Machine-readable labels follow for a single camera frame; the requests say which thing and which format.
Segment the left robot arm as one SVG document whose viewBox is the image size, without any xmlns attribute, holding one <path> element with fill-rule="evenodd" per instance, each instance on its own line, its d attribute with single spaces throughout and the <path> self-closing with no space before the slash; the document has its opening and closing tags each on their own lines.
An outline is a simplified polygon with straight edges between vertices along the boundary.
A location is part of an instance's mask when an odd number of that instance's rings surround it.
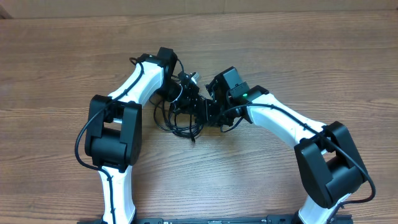
<svg viewBox="0 0 398 224">
<path fill-rule="evenodd" d="M 81 130 L 90 168 L 100 174 L 104 213 L 98 223 L 133 223 L 136 208 L 132 201 L 132 168 L 142 145 L 142 108 L 153 94 L 168 101 L 173 112 L 186 110 L 196 94 L 188 89 L 190 75 L 173 73 L 181 61 L 169 48 L 156 55 L 131 58 L 135 69 L 112 93 L 95 95 L 90 101 L 88 121 Z"/>
</svg>

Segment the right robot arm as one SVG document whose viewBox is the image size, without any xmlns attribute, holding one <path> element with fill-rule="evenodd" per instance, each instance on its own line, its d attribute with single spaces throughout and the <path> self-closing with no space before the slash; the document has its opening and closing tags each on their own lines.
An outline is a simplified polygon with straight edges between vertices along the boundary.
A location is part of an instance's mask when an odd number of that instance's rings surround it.
<svg viewBox="0 0 398 224">
<path fill-rule="evenodd" d="M 335 121 L 314 121 L 283 105 L 267 89 L 249 87 L 234 67 L 206 85 L 205 118 L 209 125 L 234 129 L 235 119 L 263 127 L 294 149 L 302 185 L 308 194 L 286 223 L 352 223 L 337 216 L 349 196 L 369 180 L 368 171 L 348 128 Z"/>
</svg>

